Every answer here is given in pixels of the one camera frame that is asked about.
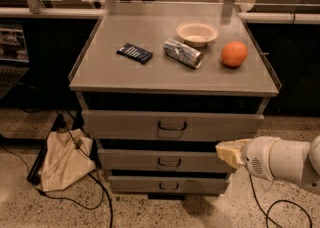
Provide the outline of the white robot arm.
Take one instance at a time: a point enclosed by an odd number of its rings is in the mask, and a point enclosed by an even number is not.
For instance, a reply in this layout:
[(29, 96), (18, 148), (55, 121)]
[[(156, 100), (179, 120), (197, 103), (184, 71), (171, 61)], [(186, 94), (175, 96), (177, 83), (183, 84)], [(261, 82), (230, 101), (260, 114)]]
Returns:
[(320, 137), (305, 142), (261, 136), (220, 142), (216, 151), (235, 169), (244, 166), (257, 178), (290, 182), (320, 194)]

